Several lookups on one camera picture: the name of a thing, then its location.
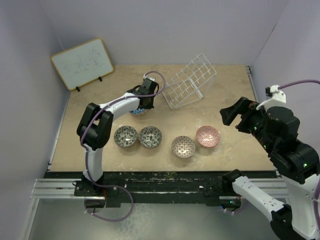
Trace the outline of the blue patterned bowl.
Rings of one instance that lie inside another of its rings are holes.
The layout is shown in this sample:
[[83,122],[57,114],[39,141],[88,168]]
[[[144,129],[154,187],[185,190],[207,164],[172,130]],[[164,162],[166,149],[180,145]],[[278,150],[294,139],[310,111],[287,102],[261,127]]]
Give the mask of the blue patterned bowl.
[[133,116],[141,116],[145,113],[145,111],[146,110],[144,108],[138,108],[138,109],[130,111],[129,113]]

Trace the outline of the white wire dish rack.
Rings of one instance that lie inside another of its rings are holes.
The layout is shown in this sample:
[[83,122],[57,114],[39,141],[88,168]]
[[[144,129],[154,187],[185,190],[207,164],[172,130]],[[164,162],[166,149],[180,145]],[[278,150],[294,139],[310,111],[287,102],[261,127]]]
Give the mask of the white wire dish rack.
[[216,75],[205,55],[198,54],[166,82],[162,94],[172,110],[193,104],[207,95]]

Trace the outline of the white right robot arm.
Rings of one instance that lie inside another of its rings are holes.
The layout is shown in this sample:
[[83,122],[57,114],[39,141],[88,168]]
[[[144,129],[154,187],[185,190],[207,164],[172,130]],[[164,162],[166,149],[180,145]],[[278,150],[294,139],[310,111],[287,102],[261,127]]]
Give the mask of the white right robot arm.
[[266,151],[286,185],[289,203],[273,198],[237,169],[222,177],[223,192],[248,200],[281,240],[319,239],[320,157],[298,139],[300,120],[286,107],[260,106],[246,97],[221,109],[220,115],[226,126],[240,116],[236,129],[252,135]]

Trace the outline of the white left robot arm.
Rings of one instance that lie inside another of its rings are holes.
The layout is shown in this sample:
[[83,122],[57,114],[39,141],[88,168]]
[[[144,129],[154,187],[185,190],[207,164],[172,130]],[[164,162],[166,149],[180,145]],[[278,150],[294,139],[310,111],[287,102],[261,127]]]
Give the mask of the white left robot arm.
[[157,82],[146,77],[141,85],[121,97],[107,103],[87,105],[76,133],[85,153],[83,179],[88,181],[85,190],[91,196],[98,196],[103,191],[103,148],[110,139],[114,120],[137,109],[154,108],[154,97],[163,90]]

